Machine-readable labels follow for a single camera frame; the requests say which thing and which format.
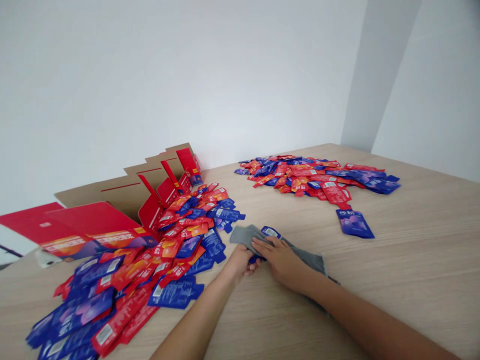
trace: red packaging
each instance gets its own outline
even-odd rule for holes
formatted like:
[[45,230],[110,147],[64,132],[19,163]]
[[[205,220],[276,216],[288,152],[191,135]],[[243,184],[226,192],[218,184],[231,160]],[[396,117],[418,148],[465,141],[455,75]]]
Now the red packaging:
[[184,229],[185,226],[179,224],[181,220],[185,220],[185,219],[183,218],[177,221],[176,225],[165,233],[164,236],[167,239],[175,238]]
[[198,235],[206,234],[209,232],[209,226],[206,222],[202,222],[200,225],[193,225],[184,228],[180,234],[179,238],[189,239]]
[[342,210],[345,210],[345,208],[351,209],[351,207],[347,204],[349,201],[347,192],[340,188],[336,182],[323,182],[320,184],[320,186],[331,204],[336,204]]
[[373,166],[365,166],[365,165],[357,165],[348,163],[344,166],[345,170],[364,170],[364,171],[378,171],[378,172],[385,172],[385,169],[377,169]]
[[266,182],[270,181],[271,179],[273,179],[275,177],[275,174],[270,174],[270,175],[267,175],[265,177],[262,177],[261,180],[257,181],[253,187],[254,188],[258,188],[259,186],[263,186]]
[[205,252],[205,249],[199,246],[191,261],[178,262],[174,267],[170,269],[170,271],[168,271],[168,273],[166,274],[166,278],[169,278],[170,280],[180,279],[192,267],[192,265],[197,262],[199,257],[202,256],[204,252]]
[[151,261],[151,252],[144,252],[137,261],[130,264],[122,272],[120,272],[122,269],[120,268],[120,270],[115,273],[115,276],[113,276],[111,284],[117,291],[122,291],[150,264]]
[[145,306],[150,297],[150,289],[142,287],[135,291],[131,298],[117,313],[92,337],[91,344],[95,351],[103,355],[113,345],[122,329]]
[[210,185],[208,185],[208,189],[206,190],[206,193],[212,192],[217,186],[219,185],[218,182],[212,182]]
[[162,258],[174,258],[182,245],[181,239],[163,239],[156,247],[153,248],[153,255]]
[[183,218],[178,220],[177,224],[183,227],[187,227],[187,226],[200,225],[202,223],[209,223],[210,220],[212,219],[206,216],[200,216],[200,217],[197,217],[196,219]]
[[227,190],[221,187],[217,190],[206,193],[205,196],[203,197],[203,200],[209,201],[209,202],[217,202],[217,201],[228,199],[228,198],[229,198],[229,194],[227,193]]
[[275,177],[279,178],[285,175],[285,172],[289,169],[289,166],[286,162],[281,162],[275,171]]
[[128,344],[141,328],[150,320],[150,318],[160,309],[157,306],[143,305],[139,312],[128,322],[119,337],[121,344]]
[[143,246],[133,247],[133,248],[121,248],[121,249],[115,250],[114,252],[104,252],[101,255],[101,258],[98,262],[106,263],[107,261],[110,261],[114,258],[118,258],[122,255],[125,255],[125,257],[123,258],[123,262],[121,264],[130,265],[131,263],[134,262],[135,258],[137,257],[139,252],[142,250],[143,250]]
[[292,192],[292,188],[288,185],[282,185],[278,188],[278,190],[280,190],[280,192],[282,194],[286,194],[286,193],[291,193]]
[[281,178],[278,179],[278,181],[276,182],[276,184],[273,188],[278,189],[278,188],[282,187],[283,185],[285,185],[286,183],[287,183],[287,177],[286,176],[281,177]]
[[319,198],[322,201],[327,201],[327,197],[322,189],[308,189],[308,194],[311,197]]

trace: white label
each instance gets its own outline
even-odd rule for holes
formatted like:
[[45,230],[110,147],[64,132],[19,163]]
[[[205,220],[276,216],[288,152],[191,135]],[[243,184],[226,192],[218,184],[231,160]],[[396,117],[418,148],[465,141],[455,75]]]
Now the white label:
[[269,236],[274,236],[274,237],[277,237],[277,236],[278,236],[278,234],[277,234],[275,231],[273,231],[272,229],[269,229],[269,228],[266,229],[265,232],[266,232]]
[[120,258],[113,260],[110,266],[108,267],[108,269],[106,270],[106,272],[111,273],[112,271],[114,271],[115,268],[117,267],[117,264],[120,262],[120,260],[121,260]]
[[109,283],[111,279],[112,279],[112,274],[102,277],[100,280],[100,286],[103,286],[106,283]]
[[159,297],[160,295],[162,295],[162,291],[163,291],[163,289],[160,286],[157,286],[155,288],[155,291],[153,292],[153,296],[154,297]]
[[112,330],[112,327],[107,323],[105,326],[100,330],[98,335],[96,336],[96,341],[100,346],[104,344],[105,341],[109,338],[110,335],[112,335],[114,331]]
[[96,258],[96,259],[90,260],[89,262],[86,262],[86,263],[83,264],[83,266],[80,268],[80,271],[83,271],[83,270],[85,270],[86,268],[91,267],[93,264],[96,264],[98,261],[99,261],[99,260]]
[[156,273],[158,273],[159,271],[162,271],[163,269],[165,269],[165,267],[167,266],[167,262],[164,262],[164,263],[161,263],[160,265],[158,265],[155,269],[155,273],[153,275],[155,275]]
[[69,338],[70,336],[67,336],[66,338],[56,342],[50,349],[50,351],[48,352],[48,354],[46,355],[47,357],[50,357],[52,356],[53,354],[56,354],[58,353],[60,350],[62,350],[62,348],[64,347],[64,344],[65,342],[67,341],[67,339]]

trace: table surface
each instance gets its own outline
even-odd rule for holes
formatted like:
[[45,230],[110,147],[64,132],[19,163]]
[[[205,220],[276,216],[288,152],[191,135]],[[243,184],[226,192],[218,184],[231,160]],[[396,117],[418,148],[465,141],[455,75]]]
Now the table surface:
[[[342,233],[336,206],[316,198],[253,188],[238,164],[205,170],[225,187],[241,225],[277,229],[296,246],[323,253],[329,273],[463,359],[480,356],[480,184],[347,147],[324,144],[288,152],[386,168],[402,187],[381,195],[351,187],[352,208],[376,239]],[[220,233],[229,256],[234,245]],[[0,271],[0,349],[4,359],[36,359],[25,337],[60,304],[54,289],[78,262],[40,269],[33,253]],[[208,284],[225,262],[197,275]],[[147,360],[185,311],[161,308],[129,345],[109,359]],[[349,335],[315,306],[277,284],[267,264],[235,289],[206,359],[367,359]]]

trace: packet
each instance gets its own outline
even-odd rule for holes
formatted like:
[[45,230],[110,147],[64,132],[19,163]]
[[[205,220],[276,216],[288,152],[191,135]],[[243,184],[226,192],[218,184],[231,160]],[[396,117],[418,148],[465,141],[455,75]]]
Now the packet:
[[112,307],[113,297],[114,290],[109,288],[79,305],[67,306],[62,309],[58,314],[58,321],[51,324],[50,338],[52,341],[57,342],[109,310]]
[[105,275],[114,273],[118,270],[122,261],[124,260],[125,255],[118,256],[104,263],[96,263],[89,267],[89,271],[80,276],[78,284],[86,285],[88,283],[94,282],[100,278],[103,278]]
[[340,220],[341,230],[345,234],[354,235],[362,239],[375,239],[360,211],[338,209],[336,214]]
[[245,214],[241,214],[237,210],[228,210],[222,208],[216,208],[210,210],[210,214],[206,214],[208,217],[218,218],[222,220],[229,220],[231,222],[236,222],[238,220],[245,220]]
[[215,222],[215,226],[218,231],[225,230],[227,234],[230,234],[233,230],[232,223],[229,220],[222,220],[220,218],[214,218],[213,221]]
[[132,247],[132,248],[120,248],[115,250],[114,252],[104,252],[100,260],[98,261],[100,264],[106,263],[112,259],[118,258],[122,255],[125,255],[122,261],[122,265],[130,265],[134,262],[135,258],[144,249],[143,246],[141,247]]
[[328,181],[322,183],[320,186],[330,204],[335,204],[342,210],[351,209],[350,205],[347,204],[349,196],[336,182]]
[[143,305],[121,332],[119,338],[120,344],[128,344],[158,309],[156,306]]
[[140,311],[149,298],[150,289],[142,287],[135,291],[131,298],[116,314],[92,337],[91,343],[95,351],[103,355],[120,335],[122,329]]
[[204,287],[203,284],[196,284],[194,276],[184,276],[179,280],[172,280],[165,287],[162,287],[159,282],[148,299],[148,305],[186,309],[190,300],[199,298]]
[[226,198],[226,199],[220,200],[219,202],[217,202],[217,204],[220,205],[222,208],[225,208],[225,209],[233,210],[233,209],[236,208],[235,201],[233,201],[231,198]]
[[210,229],[204,235],[201,246],[205,248],[208,257],[214,259],[217,264],[227,258],[224,254],[226,246],[215,228]]

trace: open cardboard box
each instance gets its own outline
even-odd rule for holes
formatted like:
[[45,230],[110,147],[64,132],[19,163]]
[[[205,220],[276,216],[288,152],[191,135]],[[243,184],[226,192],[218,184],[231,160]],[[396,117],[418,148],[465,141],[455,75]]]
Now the open cardboard box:
[[203,183],[189,143],[167,148],[126,176],[55,194],[58,202],[0,216],[0,224],[66,261],[110,249],[154,247],[164,209]]

